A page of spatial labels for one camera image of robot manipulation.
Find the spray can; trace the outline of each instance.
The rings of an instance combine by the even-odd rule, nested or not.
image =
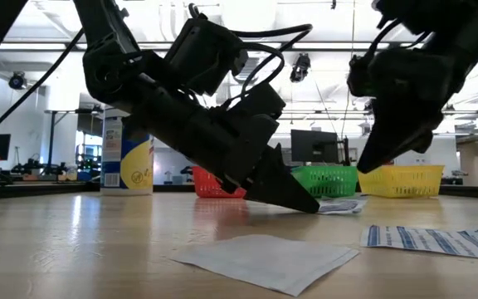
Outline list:
[[[123,117],[129,114],[107,107],[103,120],[100,192],[107,196],[150,195],[153,192],[154,137],[129,140]]]

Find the table surface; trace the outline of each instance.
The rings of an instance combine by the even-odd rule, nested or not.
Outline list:
[[[193,244],[269,234],[360,250],[302,298],[478,299],[478,259],[360,248],[372,224],[478,228],[478,199],[371,198],[346,217],[194,194],[0,199],[0,298],[288,298],[168,259]]]

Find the yellow basket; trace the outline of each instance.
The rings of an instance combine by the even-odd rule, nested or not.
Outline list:
[[[437,196],[443,165],[383,166],[369,174],[358,173],[365,194],[387,198]]]

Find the green basket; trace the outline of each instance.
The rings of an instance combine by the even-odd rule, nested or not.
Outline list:
[[[352,166],[303,166],[292,175],[315,198],[352,196],[357,184],[357,168]]]

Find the plastic basket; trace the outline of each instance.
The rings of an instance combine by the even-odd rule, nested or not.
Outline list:
[[[200,166],[193,166],[193,178],[195,180],[195,192],[198,197],[206,199],[242,199],[245,189],[237,189],[233,194],[228,194],[221,189],[221,186],[213,174],[208,173]]]
[[[358,174],[363,193],[387,198],[436,196],[440,191],[443,165],[383,166],[369,174]]]
[[[350,166],[304,166],[293,169],[295,179],[314,197],[355,194],[357,169]]]

